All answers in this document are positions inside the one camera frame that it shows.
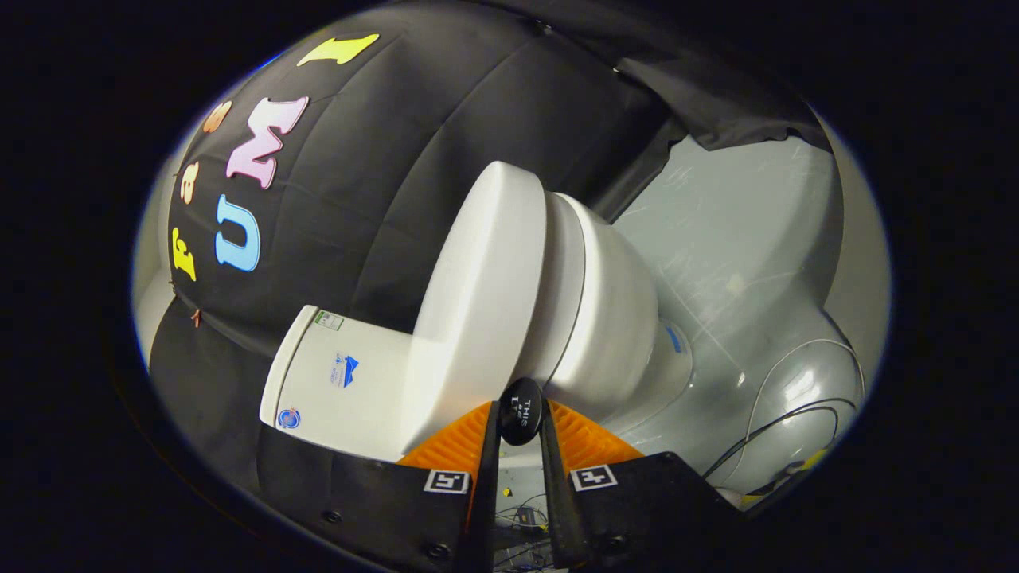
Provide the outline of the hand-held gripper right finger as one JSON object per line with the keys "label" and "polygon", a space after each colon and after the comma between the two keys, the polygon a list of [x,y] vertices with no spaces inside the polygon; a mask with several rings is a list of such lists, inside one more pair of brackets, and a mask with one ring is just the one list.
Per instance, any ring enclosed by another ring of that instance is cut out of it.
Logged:
{"label": "hand-held gripper right finger", "polygon": [[540,445],[557,568],[706,570],[741,532],[741,512],[677,454],[642,454],[554,400]]}

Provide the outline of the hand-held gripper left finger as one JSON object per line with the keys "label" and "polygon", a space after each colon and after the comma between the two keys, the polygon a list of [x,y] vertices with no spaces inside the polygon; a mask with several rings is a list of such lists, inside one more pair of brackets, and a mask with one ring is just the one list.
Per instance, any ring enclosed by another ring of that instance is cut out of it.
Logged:
{"label": "hand-held gripper left finger", "polygon": [[491,571],[498,411],[474,407],[396,463],[336,454],[294,521],[379,571]]}

